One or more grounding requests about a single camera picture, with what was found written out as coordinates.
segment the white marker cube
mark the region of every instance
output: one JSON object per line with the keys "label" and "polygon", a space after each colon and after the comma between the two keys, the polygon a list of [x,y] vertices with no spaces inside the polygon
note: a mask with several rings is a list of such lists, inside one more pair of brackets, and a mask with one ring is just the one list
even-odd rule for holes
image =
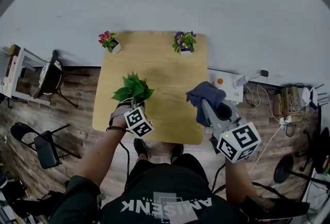
{"label": "white marker cube", "polygon": [[141,107],[124,113],[124,117],[129,131],[137,136],[137,138],[142,138],[154,130],[154,127]]}
{"label": "white marker cube", "polygon": [[261,143],[261,138],[253,123],[241,125],[220,135],[217,149],[232,163],[249,157]]}

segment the blue cloth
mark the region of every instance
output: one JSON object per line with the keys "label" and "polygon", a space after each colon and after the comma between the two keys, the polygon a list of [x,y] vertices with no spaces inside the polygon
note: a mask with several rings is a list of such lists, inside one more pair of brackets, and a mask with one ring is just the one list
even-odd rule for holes
{"label": "blue cloth", "polygon": [[220,103],[225,99],[226,93],[223,90],[218,90],[210,82],[204,81],[197,85],[187,93],[187,101],[190,101],[194,107],[197,107],[196,122],[203,126],[209,127],[202,108],[202,99],[206,99],[211,107],[215,110],[219,107]]}

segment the light wood tabletop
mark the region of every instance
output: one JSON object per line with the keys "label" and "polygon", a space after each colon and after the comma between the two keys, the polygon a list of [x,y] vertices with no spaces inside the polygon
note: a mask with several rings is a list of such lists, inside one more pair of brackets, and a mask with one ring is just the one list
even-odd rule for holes
{"label": "light wood tabletop", "polygon": [[193,55],[181,56],[172,47],[174,36],[175,32],[116,35],[122,49],[116,55],[105,51],[94,104],[95,130],[105,131],[109,126],[110,115],[119,103],[111,97],[123,87],[122,77],[134,71],[155,90],[145,102],[145,113],[155,130],[143,139],[196,145],[202,142],[204,128],[196,122],[197,108],[186,102],[186,92],[208,79],[207,38],[197,34]]}

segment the forearm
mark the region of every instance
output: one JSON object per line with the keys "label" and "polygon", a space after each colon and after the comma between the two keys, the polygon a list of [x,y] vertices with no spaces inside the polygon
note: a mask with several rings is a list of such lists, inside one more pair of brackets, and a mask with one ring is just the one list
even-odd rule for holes
{"label": "forearm", "polygon": [[227,201],[235,206],[241,204],[246,196],[257,196],[244,161],[232,164],[226,159],[226,196]]}
{"label": "forearm", "polygon": [[100,186],[109,171],[114,151],[124,134],[125,132],[120,130],[107,131],[83,157],[75,175],[90,179]]}

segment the person's left hand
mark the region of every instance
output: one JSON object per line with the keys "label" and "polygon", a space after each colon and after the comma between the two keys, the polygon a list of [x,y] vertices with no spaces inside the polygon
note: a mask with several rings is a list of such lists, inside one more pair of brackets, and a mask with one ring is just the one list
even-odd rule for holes
{"label": "person's left hand", "polygon": [[[129,109],[129,108],[130,108],[129,105],[122,105],[122,106],[116,108],[116,110]],[[112,126],[121,127],[121,128],[126,129],[127,123],[126,123],[124,114],[114,117],[112,120]]]}

